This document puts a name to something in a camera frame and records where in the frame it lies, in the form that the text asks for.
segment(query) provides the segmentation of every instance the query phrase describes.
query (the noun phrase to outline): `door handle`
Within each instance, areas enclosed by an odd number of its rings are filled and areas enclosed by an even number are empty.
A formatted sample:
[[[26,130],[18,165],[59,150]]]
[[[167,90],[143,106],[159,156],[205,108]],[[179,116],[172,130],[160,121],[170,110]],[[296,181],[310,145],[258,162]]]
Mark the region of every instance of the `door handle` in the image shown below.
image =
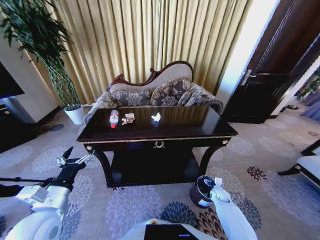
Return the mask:
[[[251,72],[252,72],[252,69],[248,69],[248,70],[246,71],[246,73],[245,73],[245,75],[244,75],[244,77],[243,77],[243,79],[242,79],[242,81],[241,81],[241,83],[240,83],[240,86],[244,86],[244,85],[246,84],[246,82],[247,82],[247,80],[248,80],[249,77],[255,78],[255,77],[257,76],[257,75],[250,75]]]

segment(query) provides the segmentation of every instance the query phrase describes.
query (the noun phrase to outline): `brass drawer handle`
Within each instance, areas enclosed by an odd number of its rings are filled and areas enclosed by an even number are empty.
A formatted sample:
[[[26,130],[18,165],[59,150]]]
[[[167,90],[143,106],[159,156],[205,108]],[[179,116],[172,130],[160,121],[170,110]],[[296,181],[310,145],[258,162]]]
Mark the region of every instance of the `brass drawer handle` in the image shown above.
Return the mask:
[[[162,149],[162,148],[165,148],[165,143],[164,143],[164,141],[161,141],[161,144],[158,144],[158,141],[156,141],[155,143],[154,143],[154,147],[153,147],[154,149]]]

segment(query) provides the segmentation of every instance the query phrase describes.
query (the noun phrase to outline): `dark wooden door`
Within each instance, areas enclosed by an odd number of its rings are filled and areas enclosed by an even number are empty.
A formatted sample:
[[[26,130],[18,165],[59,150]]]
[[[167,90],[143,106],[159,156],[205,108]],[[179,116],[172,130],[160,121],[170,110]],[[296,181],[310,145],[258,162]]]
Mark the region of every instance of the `dark wooden door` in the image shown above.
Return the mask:
[[[281,0],[223,116],[263,123],[320,53],[320,0]]]

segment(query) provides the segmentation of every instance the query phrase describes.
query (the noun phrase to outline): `chair leg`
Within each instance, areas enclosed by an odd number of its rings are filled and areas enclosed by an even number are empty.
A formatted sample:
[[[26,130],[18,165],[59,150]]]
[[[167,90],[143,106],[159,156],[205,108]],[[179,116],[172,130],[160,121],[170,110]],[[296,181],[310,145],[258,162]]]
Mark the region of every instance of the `chair leg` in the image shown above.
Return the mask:
[[[298,174],[300,173],[301,167],[299,164],[296,164],[294,166],[292,166],[290,169],[286,170],[286,171],[279,171],[278,174],[280,176],[286,176],[286,175],[292,175],[292,174]]]

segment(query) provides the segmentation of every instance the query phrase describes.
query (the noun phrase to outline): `dark wooden table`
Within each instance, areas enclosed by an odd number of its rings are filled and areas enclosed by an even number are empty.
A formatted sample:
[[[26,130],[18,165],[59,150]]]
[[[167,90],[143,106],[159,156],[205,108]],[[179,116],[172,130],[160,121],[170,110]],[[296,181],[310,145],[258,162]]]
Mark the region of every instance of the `dark wooden table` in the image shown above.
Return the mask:
[[[112,109],[98,109],[77,141],[95,150],[106,184],[121,186],[195,182],[212,154],[238,133],[208,106],[120,108],[111,128]],[[122,125],[125,114],[135,121]],[[160,113],[157,123],[151,116]],[[209,147],[198,165],[193,147]],[[110,165],[104,152],[113,151]]]

